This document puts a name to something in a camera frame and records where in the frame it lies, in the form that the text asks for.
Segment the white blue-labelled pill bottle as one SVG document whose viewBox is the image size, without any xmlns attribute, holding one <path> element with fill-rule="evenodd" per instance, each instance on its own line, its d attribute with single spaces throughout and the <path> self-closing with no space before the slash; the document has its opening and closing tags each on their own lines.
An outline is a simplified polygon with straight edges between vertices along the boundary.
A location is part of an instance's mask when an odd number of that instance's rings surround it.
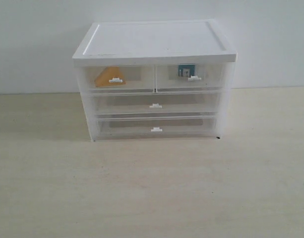
<svg viewBox="0 0 304 238">
<path fill-rule="evenodd" d="M 178 65 L 178 76 L 186 77 L 188 80 L 195 80 L 195 68 L 194 64 L 180 64 Z"/>
</svg>

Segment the yellow cheese wedge toy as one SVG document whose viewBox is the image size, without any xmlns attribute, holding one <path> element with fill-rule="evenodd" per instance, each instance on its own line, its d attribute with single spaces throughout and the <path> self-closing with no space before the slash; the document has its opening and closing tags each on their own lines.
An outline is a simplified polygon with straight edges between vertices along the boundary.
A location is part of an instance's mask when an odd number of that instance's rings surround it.
<svg viewBox="0 0 304 238">
<path fill-rule="evenodd" d="M 106 67 L 95 79 L 96 87 L 110 87 L 126 84 L 119 67 Z"/>
</svg>

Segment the clear bottom wide drawer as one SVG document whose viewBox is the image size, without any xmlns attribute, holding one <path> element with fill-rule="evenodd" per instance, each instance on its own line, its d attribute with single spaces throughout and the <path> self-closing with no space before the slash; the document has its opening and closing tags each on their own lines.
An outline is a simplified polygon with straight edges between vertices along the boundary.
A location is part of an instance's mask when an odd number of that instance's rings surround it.
<svg viewBox="0 0 304 238">
<path fill-rule="evenodd" d="M 216 119 L 211 116 L 164 116 L 140 118 L 99 118 L 99 134 L 104 137 L 206 136 L 219 137 Z"/>
</svg>

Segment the clear wide drawer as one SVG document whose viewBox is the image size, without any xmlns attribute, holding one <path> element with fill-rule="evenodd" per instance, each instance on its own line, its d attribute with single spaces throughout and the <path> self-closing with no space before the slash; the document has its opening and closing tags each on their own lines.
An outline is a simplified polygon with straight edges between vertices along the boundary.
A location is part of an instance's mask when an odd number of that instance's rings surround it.
<svg viewBox="0 0 304 238">
<path fill-rule="evenodd" d="M 146 113 L 215 113 L 221 93 L 92 96 L 98 115 Z"/>
<path fill-rule="evenodd" d="M 104 137 L 206 136 L 219 137 L 216 119 L 211 116 L 164 116 L 140 118 L 99 118 L 99 134 Z"/>
</svg>

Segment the clear middle wide drawer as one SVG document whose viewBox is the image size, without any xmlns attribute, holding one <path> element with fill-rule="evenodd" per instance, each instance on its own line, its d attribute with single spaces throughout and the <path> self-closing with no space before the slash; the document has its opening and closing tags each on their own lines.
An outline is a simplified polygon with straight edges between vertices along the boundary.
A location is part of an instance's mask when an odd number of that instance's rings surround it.
<svg viewBox="0 0 304 238">
<path fill-rule="evenodd" d="M 221 93 L 92 96 L 98 115 L 146 113 L 215 113 Z"/>
</svg>

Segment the white plastic drawer cabinet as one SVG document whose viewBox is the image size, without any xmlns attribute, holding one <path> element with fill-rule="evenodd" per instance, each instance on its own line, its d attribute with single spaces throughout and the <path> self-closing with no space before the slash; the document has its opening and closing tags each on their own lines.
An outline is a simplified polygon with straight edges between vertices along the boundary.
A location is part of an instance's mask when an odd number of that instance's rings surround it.
<svg viewBox="0 0 304 238">
<path fill-rule="evenodd" d="M 221 138 L 237 61 L 237 51 L 227 40 L 213 19 L 94 23 L 72 57 L 78 88 L 85 111 L 89 136 L 92 141 L 114 137 L 98 136 L 99 118 L 140 118 L 164 116 L 211 116 L 216 119 L 216 130 Z M 156 91 L 156 67 L 176 64 L 222 64 L 223 86 L 217 90 L 165 92 Z M 153 66 L 154 92 L 105 93 L 86 89 L 86 68 L 96 66 Z M 215 113 L 146 113 L 98 115 L 94 112 L 92 96 L 197 94 L 221 93 Z"/>
</svg>

